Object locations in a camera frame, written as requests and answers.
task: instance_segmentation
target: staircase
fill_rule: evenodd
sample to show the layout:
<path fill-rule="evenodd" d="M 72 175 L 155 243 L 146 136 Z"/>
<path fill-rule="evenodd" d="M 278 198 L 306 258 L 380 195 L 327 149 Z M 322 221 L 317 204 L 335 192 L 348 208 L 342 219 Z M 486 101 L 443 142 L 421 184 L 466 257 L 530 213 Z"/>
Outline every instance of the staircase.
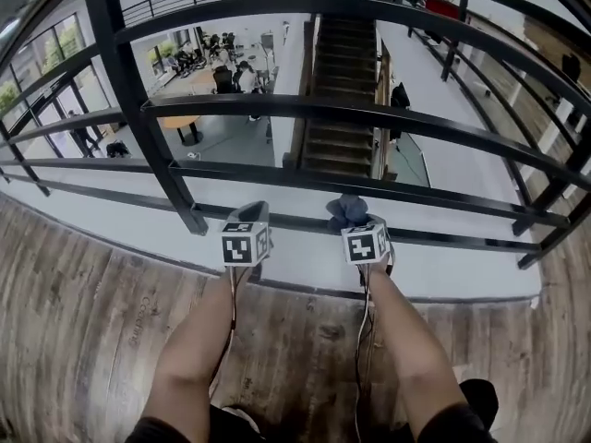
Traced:
<path fill-rule="evenodd" d="M 375 102 L 375 21 L 322 17 L 312 95 Z M 301 169 L 369 177 L 373 127 L 308 120 Z"/>

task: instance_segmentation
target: desk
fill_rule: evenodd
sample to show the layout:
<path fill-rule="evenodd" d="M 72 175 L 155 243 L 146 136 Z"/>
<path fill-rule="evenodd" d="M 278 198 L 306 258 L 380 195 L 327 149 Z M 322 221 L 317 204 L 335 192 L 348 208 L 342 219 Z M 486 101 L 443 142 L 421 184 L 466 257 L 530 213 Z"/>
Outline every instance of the desk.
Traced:
<path fill-rule="evenodd" d="M 191 114 L 188 116 L 166 116 L 163 118 L 163 128 L 175 129 L 178 132 L 178 136 L 181 138 L 183 146 L 193 146 L 203 139 L 203 133 L 197 131 L 197 127 L 195 126 L 195 122 L 200 118 L 201 115 L 199 114 Z M 181 128 L 187 125 L 191 130 L 191 134 L 185 138 Z"/>

